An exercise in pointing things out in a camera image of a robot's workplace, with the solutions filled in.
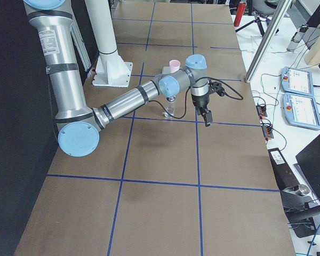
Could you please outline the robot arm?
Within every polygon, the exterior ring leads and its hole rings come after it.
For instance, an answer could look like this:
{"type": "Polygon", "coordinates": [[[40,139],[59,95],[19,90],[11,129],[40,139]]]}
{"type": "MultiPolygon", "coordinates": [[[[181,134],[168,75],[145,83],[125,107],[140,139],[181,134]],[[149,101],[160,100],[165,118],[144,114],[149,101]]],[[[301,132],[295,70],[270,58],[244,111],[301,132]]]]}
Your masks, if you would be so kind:
{"type": "MultiPolygon", "coordinates": [[[[196,111],[205,125],[212,122],[208,110],[210,87],[207,64],[200,54],[190,55],[183,67],[170,74],[158,74],[99,107],[86,103],[76,54],[71,38],[74,13],[71,1],[25,1],[29,23],[37,29],[51,80],[58,112],[55,124],[61,150],[72,157],[92,153],[100,141],[100,131],[122,116],[147,105],[159,95],[173,97],[190,90],[196,111]]],[[[129,85],[133,64],[118,53],[115,33],[107,1],[86,1],[85,6],[99,50],[94,92],[111,92],[129,85]]]]}

